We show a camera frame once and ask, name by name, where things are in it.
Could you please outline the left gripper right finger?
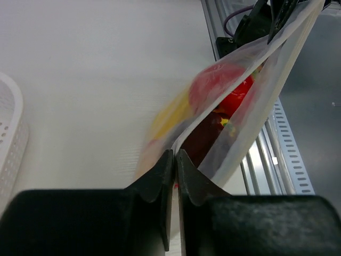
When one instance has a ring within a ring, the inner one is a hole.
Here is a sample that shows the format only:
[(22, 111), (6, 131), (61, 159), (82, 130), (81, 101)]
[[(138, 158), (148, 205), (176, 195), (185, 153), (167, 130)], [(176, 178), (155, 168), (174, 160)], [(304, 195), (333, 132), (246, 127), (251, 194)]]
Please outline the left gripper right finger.
[(176, 155), (183, 255), (340, 255), (340, 218), (313, 195), (230, 195)]

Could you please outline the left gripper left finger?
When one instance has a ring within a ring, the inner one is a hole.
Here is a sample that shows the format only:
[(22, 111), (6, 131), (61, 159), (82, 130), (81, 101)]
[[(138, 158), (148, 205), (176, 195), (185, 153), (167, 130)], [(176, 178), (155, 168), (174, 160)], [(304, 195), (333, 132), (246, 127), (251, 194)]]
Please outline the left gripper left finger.
[(164, 255), (174, 155), (124, 189), (25, 190), (1, 217), (1, 255)]

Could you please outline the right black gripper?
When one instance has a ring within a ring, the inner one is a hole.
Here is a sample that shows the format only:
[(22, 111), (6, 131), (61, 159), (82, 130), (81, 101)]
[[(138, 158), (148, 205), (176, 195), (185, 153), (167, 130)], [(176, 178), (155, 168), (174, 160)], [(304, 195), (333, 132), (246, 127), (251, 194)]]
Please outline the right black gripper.
[(267, 43), (283, 28), (294, 11), (298, 0), (257, 1), (251, 12), (244, 15), (234, 33), (237, 48), (268, 36)]

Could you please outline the dark purple fake fruit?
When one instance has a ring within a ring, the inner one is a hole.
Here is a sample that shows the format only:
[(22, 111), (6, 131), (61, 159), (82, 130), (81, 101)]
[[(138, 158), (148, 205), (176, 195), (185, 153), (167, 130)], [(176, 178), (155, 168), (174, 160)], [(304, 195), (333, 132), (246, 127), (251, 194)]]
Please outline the dark purple fake fruit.
[(196, 168), (204, 160), (228, 122), (228, 115), (213, 111), (201, 121), (183, 142), (181, 149), (186, 151)]

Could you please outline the red fake tomato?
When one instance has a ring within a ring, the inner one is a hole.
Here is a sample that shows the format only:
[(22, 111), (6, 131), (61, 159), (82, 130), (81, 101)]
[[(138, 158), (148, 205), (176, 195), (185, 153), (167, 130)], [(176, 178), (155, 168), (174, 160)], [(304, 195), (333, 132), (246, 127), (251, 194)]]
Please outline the red fake tomato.
[[(240, 66), (216, 63), (200, 72), (189, 89), (189, 104), (193, 112), (197, 113), (211, 105), (244, 71), (245, 68)], [(221, 102), (222, 112), (232, 116), (253, 83), (254, 76), (249, 75), (236, 89), (228, 94)]]

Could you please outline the clear zip top bag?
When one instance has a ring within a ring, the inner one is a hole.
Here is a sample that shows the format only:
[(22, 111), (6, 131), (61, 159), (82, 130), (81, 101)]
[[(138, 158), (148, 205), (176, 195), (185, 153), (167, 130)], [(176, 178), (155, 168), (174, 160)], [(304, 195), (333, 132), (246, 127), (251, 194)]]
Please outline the clear zip top bag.
[(246, 155), (271, 112), (323, 5), (323, 1), (298, 1), (286, 24), (269, 44), (267, 35), (216, 61), (214, 64), (233, 64), (245, 68), (245, 71), (211, 105), (184, 121), (167, 139), (148, 143), (146, 136), (135, 177), (140, 178), (150, 170), (165, 150), (171, 149), (175, 153), (180, 151), (183, 142), (201, 121), (213, 111), (223, 113), (222, 100), (249, 75), (253, 75), (254, 83), (238, 109), (232, 116), (228, 116), (229, 122), (198, 167), (212, 182), (224, 185)]

